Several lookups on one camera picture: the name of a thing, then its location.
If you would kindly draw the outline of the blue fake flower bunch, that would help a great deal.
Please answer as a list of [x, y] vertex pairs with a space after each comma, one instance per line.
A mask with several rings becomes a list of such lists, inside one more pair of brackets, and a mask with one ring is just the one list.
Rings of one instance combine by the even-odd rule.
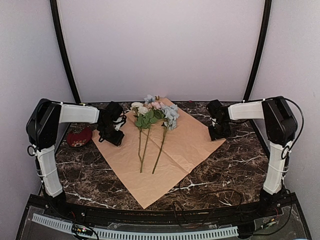
[[[148, 94], [145, 98], [150, 99], [151, 96], [152, 95]], [[162, 115], [163, 118], [159, 120], [159, 121], [162, 121], [161, 126], [163, 128], [163, 133], [162, 133], [162, 141], [161, 141], [160, 149], [152, 170], [152, 174], [154, 174], [164, 148], [166, 135], [168, 131], [172, 131], [178, 126], [178, 118], [180, 117], [180, 114], [178, 113], [179, 108], [176, 104], [172, 103], [171, 105], [167, 105], [160, 100], [159, 96], [152, 96], [152, 97], [159, 98], [159, 101], [161, 102], [161, 110], [163, 114]]]

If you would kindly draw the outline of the white fake flower stem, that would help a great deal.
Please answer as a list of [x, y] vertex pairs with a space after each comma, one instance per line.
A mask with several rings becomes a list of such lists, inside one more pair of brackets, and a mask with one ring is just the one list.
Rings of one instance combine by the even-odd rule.
[[[133, 102], [131, 104], [130, 110], [134, 113], [135, 121], [134, 124], [139, 130], [139, 143], [138, 143], [138, 157], [140, 160], [140, 169], [139, 172], [143, 172], [143, 164], [144, 158], [146, 154], [146, 148], [148, 144], [149, 134], [152, 125], [152, 119], [154, 117], [154, 111], [152, 108], [146, 107], [141, 102]], [[143, 130], [147, 130], [147, 137], [144, 146], [144, 152], [141, 155], [141, 147], [142, 147], [142, 132]]]

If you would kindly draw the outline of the pink fake flower stem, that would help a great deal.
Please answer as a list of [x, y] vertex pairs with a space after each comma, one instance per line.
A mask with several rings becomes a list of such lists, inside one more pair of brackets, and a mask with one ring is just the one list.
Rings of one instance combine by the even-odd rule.
[[138, 108], [138, 119], [141, 119], [141, 126], [139, 127], [139, 137], [141, 138], [142, 135], [142, 129], [147, 130], [146, 134], [146, 140], [145, 145], [143, 149], [143, 155], [140, 159], [141, 164], [143, 165], [146, 151], [147, 151], [147, 145], [148, 140], [151, 132], [151, 126], [152, 124], [155, 124], [158, 120], [161, 120], [163, 118], [162, 113], [162, 107], [161, 102], [158, 97], [150, 97], [145, 98], [145, 103]]

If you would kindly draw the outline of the peach wrapping paper sheet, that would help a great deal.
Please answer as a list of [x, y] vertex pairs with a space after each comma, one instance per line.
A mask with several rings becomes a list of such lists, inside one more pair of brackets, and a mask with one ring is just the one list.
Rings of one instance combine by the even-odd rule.
[[161, 98], [151, 105], [177, 110], [176, 128], [165, 131], [159, 120], [150, 129], [139, 130], [135, 113], [130, 110], [122, 127], [120, 146], [100, 142], [98, 130], [92, 134], [99, 152], [143, 209], [165, 195], [225, 142], [224, 138], [212, 141], [207, 126], [169, 99]]

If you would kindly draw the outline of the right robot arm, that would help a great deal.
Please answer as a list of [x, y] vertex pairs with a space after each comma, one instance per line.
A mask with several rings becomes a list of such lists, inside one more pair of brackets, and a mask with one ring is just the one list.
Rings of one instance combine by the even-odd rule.
[[255, 205], [255, 213], [266, 217], [275, 208], [274, 199], [284, 190], [284, 179], [288, 172], [290, 153], [300, 137], [303, 126], [290, 108], [293, 100], [283, 96], [242, 101], [224, 106], [219, 100], [210, 101], [206, 109], [210, 115], [208, 127], [211, 140], [228, 138], [231, 134], [231, 122], [240, 120], [263, 120], [270, 154], [266, 179], [260, 191], [260, 202]]

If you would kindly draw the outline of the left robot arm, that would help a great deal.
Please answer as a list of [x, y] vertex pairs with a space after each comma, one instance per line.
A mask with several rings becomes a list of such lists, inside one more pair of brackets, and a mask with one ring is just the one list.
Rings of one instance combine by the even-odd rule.
[[127, 117], [123, 107], [110, 102], [106, 108], [91, 105], [64, 103], [42, 98], [26, 124], [26, 132], [32, 149], [28, 154], [35, 157], [37, 174], [42, 182], [44, 196], [51, 204], [51, 210], [60, 218], [71, 213], [66, 203], [66, 194], [59, 180], [55, 160], [55, 144], [58, 128], [62, 123], [97, 124], [99, 142], [107, 141], [120, 146], [124, 133], [120, 130]]

